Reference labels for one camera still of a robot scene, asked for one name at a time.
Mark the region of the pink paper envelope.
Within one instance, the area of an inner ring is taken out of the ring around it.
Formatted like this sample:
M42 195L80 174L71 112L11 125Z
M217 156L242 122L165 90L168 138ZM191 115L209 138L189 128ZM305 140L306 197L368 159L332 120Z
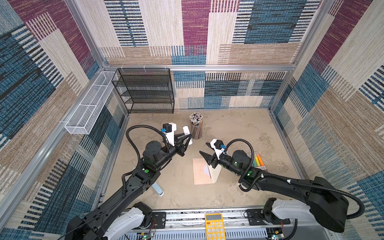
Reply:
M217 182L222 166L209 166L205 159L193 159L193 173L195 185L207 185Z

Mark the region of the white glue stick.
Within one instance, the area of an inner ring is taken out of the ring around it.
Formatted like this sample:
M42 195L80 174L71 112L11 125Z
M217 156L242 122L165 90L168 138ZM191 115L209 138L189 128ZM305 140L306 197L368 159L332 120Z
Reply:
M184 132L185 135L190 135L191 134L190 133L190 129L189 129L188 126L184 126L183 127L183 132ZM192 145L192 144L193 144L193 141L192 141L192 139L190 139L188 145Z

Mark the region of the pink lined letter paper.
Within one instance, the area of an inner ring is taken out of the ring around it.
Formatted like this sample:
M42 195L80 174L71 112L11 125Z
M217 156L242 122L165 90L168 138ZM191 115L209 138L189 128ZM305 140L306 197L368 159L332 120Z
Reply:
M211 172L210 172L210 168L209 168L210 166L208 166L208 165L205 165L205 167L204 167L204 173L209 177L209 178L211 178Z

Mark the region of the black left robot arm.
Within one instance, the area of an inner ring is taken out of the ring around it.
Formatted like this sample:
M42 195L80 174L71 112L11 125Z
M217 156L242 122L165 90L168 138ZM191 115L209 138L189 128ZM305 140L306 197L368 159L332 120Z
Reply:
M158 130L148 125L135 125L127 129L126 137L130 144L130 131L145 128L162 137L162 142L147 143L143 154L137 154L137 166L122 175L122 187L95 210L83 218L74 217L67 226L64 240L117 240L135 228L151 224L151 210L143 203L137 203L127 213L125 209L140 195L146 192L161 175L175 155L184 156L192 139L190 129L183 127L183 133L176 134L174 123L164 124Z

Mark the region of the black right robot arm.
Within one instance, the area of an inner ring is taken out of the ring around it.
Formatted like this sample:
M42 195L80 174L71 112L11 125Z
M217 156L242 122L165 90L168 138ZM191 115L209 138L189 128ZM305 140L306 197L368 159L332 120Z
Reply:
M342 233L346 220L358 218L365 212L366 207L358 197L335 189L324 178L299 180L279 176L254 168L254 154L248 156L243 150L236 150L230 156L227 153L229 147L221 140L213 140L206 145L214 150L213 155L200 152L207 164L214 169L221 166L239 176L238 184L242 192L268 191L292 199L293 204L287 214L283 215L283 205L270 198L263 210L267 220L299 219L307 216L328 230Z

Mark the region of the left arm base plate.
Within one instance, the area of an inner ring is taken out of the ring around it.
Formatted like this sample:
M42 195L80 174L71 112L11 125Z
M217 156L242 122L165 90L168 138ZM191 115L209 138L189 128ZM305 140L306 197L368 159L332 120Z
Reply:
M167 213L166 212L152 212L145 215L142 227L146 230L149 229L164 229L166 227Z

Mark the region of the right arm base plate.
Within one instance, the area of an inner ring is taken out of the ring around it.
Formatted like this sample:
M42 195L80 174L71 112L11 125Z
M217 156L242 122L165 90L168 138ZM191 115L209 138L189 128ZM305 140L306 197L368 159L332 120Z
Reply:
M279 219L271 211L264 212L263 209L247 209L244 217L249 221L250 226L267 225L289 225L290 219Z

